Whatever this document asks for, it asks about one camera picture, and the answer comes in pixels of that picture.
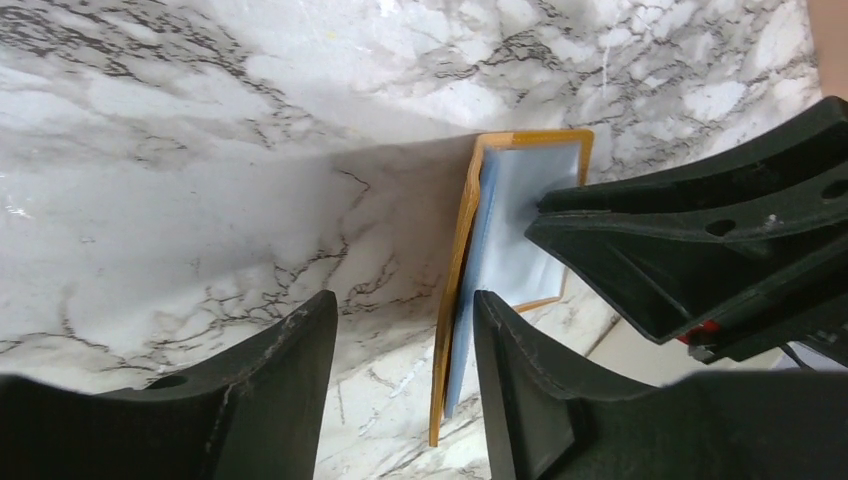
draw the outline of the black plastic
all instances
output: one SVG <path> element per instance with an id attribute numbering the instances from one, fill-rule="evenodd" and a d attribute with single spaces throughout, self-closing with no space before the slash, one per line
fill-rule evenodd
<path id="1" fill-rule="evenodd" d="M 0 376 L 9 479 L 311 479 L 336 337 L 321 292 L 144 390 L 84 395 Z"/>
<path id="2" fill-rule="evenodd" d="M 787 321 L 815 343 L 808 319 L 848 292 L 846 159 L 848 104 L 830 97 L 694 164 L 552 192 L 526 234 L 656 343 L 712 322 L 719 333 L 697 339 L 710 362 Z"/>
<path id="3" fill-rule="evenodd" d="M 474 298 L 492 477 L 831 479 L 848 471 L 848 375 L 702 373 L 661 389 Z"/>

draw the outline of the screw hole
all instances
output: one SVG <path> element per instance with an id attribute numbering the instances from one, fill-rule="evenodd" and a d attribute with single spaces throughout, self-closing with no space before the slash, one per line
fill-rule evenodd
<path id="1" fill-rule="evenodd" d="M 715 222 L 704 227 L 704 230 L 707 231 L 710 235 L 714 235 L 716 237 L 723 237 L 730 233 L 734 228 L 736 228 L 736 222 L 733 220 L 716 220 Z"/>
<path id="2" fill-rule="evenodd" d="M 833 200 L 848 193 L 848 180 L 837 180 L 822 190 L 822 198 Z"/>
<path id="3" fill-rule="evenodd" d="M 186 382 L 188 382 L 187 377 L 182 375 L 169 375 L 151 383 L 145 390 L 159 390 L 162 388 L 178 387 Z"/>

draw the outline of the notebook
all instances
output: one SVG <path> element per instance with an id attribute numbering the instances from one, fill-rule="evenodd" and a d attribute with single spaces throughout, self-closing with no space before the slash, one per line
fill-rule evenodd
<path id="1" fill-rule="evenodd" d="M 472 297 L 498 293 L 524 312 L 562 297 L 565 266 L 524 238 L 545 193 L 585 181 L 588 130 L 485 134 L 477 138 L 439 306 L 430 403 L 430 445 L 459 401 L 472 342 Z"/>

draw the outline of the white marble table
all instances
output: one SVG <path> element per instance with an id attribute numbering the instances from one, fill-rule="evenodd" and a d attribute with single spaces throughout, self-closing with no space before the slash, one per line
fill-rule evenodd
<path id="1" fill-rule="evenodd" d="M 471 135 L 587 127 L 591 181 L 819 98 L 803 0 L 0 4 L 0 370 L 143 386 L 341 305 L 316 478 L 485 478 L 473 369 L 426 447 Z M 533 320 L 587 352 L 578 279 Z"/>

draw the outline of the small book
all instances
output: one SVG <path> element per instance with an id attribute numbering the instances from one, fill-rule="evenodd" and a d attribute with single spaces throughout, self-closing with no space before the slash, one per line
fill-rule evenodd
<path id="1" fill-rule="evenodd" d="M 519 312 L 562 298 L 565 266 L 524 238 L 545 193 L 585 182 L 589 130 L 480 135 L 460 203 L 439 305 L 430 398 L 430 445 L 459 401 L 472 341 L 472 300 L 491 290 Z"/>

